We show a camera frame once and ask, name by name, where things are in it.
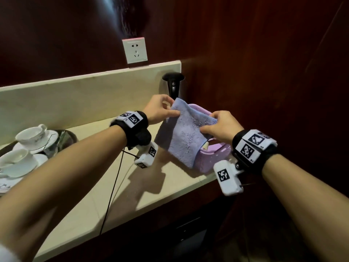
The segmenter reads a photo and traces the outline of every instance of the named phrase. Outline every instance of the dark wooden wall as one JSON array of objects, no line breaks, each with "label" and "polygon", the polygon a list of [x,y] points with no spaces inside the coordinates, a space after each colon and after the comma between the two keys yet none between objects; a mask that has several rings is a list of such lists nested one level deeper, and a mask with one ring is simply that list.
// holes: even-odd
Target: dark wooden wall
[{"label": "dark wooden wall", "polygon": [[121,39],[144,36],[145,64],[183,62],[188,102],[231,111],[346,193],[342,2],[0,0],[0,86],[126,68]]}]

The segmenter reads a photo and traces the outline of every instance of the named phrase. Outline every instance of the person's left hand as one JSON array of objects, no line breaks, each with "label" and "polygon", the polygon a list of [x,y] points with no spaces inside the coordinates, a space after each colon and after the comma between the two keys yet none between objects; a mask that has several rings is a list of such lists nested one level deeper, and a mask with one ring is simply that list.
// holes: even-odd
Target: person's left hand
[{"label": "person's left hand", "polygon": [[168,102],[170,105],[174,103],[174,100],[168,95],[154,95],[143,109],[144,114],[148,118],[149,125],[159,123],[169,117],[178,117],[180,115],[179,110],[171,110],[171,107],[163,103],[163,101]]}]

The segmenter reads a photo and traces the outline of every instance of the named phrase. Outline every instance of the person's right hand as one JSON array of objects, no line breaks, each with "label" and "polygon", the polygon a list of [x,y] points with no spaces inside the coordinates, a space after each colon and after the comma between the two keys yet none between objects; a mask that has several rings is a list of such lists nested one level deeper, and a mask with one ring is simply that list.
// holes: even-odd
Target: person's right hand
[{"label": "person's right hand", "polygon": [[244,129],[229,111],[215,111],[210,116],[218,119],[218,122],[200,127],[200,132],[208,133],[226,144],[231,145],[234,136]]}]

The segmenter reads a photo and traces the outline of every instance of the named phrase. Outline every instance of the blue towel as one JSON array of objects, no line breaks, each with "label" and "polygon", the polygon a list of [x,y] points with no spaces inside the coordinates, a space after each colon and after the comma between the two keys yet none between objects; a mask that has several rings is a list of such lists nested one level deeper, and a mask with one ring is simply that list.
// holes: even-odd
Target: blue towel
[{"label": "blue towel", "polygon": [[179,110],[180,116],[164,120],[155,137],[155,143],[187,167],[193,168],[200,148],[212,137],[209,134],[202,134],[199,128],[216,124],[217,119],[192,109],[178,97],[171,109]]}]

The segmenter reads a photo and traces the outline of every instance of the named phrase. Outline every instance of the forearm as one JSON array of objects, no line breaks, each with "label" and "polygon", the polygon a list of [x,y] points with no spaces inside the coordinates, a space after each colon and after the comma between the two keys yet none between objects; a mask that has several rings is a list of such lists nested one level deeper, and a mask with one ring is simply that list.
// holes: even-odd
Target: forearm
[{"label": "forearm", "polygon": [[349,257],[349,199],[281,155],[262,171],[299,230],[325,261]]},{"label": "forearm", "polygon": [[124,131],[113,126],[70,146],[28,174],[0,200],[0,241],[22,260],[30,260],[125,145]]}]

